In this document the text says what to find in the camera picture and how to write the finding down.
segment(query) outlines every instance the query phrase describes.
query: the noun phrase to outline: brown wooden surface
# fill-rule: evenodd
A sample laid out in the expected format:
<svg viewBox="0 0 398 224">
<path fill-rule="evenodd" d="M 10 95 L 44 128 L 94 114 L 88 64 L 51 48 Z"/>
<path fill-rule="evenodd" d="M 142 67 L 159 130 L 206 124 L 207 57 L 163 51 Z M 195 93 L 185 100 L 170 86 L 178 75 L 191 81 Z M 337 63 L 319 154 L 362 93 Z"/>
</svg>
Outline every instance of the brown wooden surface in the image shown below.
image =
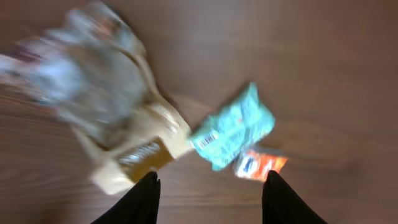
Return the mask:
<svg viewBox="0 0 398 224">
<path fill-rule="evenodd" d="M 282 176 L 330 223 L 398 220 L 398 3 L 394 0 L 108 1 L 196 126 L 248 80 L 277 118 Z M 0 3 L 0 44 L 58 26 L 84 0 Z M 120 196 L 86 178 L 65 124 L 2 91 L 1 223 L 89 223 Z M 158 223 L 261 223 L 259 182 L 195 152 L 159 172 Z"/>
</svg>

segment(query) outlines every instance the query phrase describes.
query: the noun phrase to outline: small orange wrapper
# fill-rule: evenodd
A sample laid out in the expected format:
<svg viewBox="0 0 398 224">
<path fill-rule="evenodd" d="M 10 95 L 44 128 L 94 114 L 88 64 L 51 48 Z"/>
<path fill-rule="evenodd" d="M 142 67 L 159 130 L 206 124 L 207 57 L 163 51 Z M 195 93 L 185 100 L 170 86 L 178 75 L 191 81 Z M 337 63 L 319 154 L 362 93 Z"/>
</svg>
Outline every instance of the small orange wrapper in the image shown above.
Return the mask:
<svg viewBox="0 0 398 224">
<path fill-rule="evenodd" d="M 287 158 L 249 149 L 242 152 L 234 165 L 235 174 L 240 178 L 267 180 L 268 171 L 279 172 Z"/>
</svg>

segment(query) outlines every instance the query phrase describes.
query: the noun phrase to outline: turquoise candy packet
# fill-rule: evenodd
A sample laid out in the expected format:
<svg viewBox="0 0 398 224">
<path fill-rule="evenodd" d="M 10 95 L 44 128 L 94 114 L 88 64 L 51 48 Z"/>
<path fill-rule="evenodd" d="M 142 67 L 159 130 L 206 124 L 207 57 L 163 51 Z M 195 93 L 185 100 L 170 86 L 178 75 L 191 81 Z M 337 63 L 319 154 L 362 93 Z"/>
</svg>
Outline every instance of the turquoise candy packet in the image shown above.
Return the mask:
<svg viewBox="0 0 398 224">
<path fill-rule="evenodd" d="M 221 170 L 242 149 L 268 135 L 275 124 L 271 112 L 259 101 L 257 86 L 250 83 L 237 99 L 218 115 L 207 117 L 189 141 L 200 156 Z"/>
</svg>

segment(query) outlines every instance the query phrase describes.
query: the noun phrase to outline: orange and white packet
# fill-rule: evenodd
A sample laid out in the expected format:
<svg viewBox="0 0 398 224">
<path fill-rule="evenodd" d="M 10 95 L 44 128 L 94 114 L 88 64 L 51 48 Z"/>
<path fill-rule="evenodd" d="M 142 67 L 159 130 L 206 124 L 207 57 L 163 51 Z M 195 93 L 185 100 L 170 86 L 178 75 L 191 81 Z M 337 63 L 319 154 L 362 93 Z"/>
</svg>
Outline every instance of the orange and white packet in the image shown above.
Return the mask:
<svg viewBox="0 0 398 224">
<path fill-rule="evenodd" d="M 265 182 L 268 171 L 279 172 L 285 165 L 287 158 L 276 156 L 276 154 L 280 154 L 278 151 L 273 149 L 259 150 L 259 148 L 254 146 L 254 149 L 249 148 L 239 155 L 234 164 L 236 176 Z"/>
</svg>

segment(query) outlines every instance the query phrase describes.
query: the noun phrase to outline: brown label on box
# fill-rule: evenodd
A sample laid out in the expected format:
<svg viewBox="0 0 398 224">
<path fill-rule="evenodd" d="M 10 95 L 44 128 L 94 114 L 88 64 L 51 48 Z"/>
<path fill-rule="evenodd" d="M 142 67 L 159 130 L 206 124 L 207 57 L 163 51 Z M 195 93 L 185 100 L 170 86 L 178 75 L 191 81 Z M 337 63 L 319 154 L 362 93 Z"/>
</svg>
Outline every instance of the brown label on box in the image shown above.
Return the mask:
<svg viewBox="0 0 398 224">
<path fill-rule="evenodd" d="M 120 154 L 117 160 L 127 176 L 133 182 L 138 182 L 149 171 L 159 170 L 174 158 L 162 140 L 156 138 Z"/>
</svg>

